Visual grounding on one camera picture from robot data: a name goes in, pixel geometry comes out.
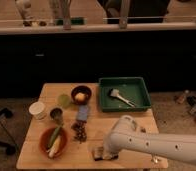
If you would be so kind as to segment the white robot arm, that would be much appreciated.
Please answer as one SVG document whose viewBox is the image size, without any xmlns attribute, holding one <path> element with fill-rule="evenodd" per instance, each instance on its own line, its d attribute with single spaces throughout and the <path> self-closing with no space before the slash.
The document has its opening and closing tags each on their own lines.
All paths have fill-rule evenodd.
<svg viewBox="0 0 196 171">
<path fill-rule="evenodd" d="M 121 116 L 103 140 L 103 156 L 125 149 L 196 165 L 196 135 L 144 133 L 136 127 L 132 116 Z"/>
</svg>

